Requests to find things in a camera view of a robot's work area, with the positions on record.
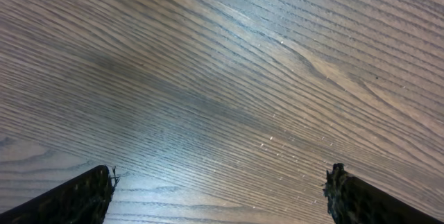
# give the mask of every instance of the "wood plank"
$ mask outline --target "wood plank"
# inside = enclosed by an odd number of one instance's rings
[[[443,8],[0,0],[0,132],[302,223],[344,162],[444,219]]]

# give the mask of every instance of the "wooden floor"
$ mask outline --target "wooden floor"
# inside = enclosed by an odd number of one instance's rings
[[[0,0],[0,212],[95,164],[107,223],[333,223],[325,170],[444,220],[444,0]]]

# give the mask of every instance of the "black object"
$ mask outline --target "black object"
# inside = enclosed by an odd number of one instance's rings
[[[113,177],[107,166],[97,166],[0,214],[0,224],[102,223],[119,181],[115,168],[112,171]]]
[[[344,170],[327,171],[324,196],[336,224],[443,224]]]

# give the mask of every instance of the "wooden surface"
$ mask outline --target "wooden surface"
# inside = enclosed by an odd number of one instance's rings
[[[444,0],[0,0],[2,210],[94,161],[141,205],[110,222],[332,223],[343,162],[444,220],[443,29]]]

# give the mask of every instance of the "wood grain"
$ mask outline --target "wood grain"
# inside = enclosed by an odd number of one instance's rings
[[[344,162],[443,220],[443,2],[0,0],[0,132],[288,223]]]
[[[0,212],[92,169],[86,160],[25,141],[0,141]],[[270,214],[117,168],[121,177],[105,223],[289,223]]]

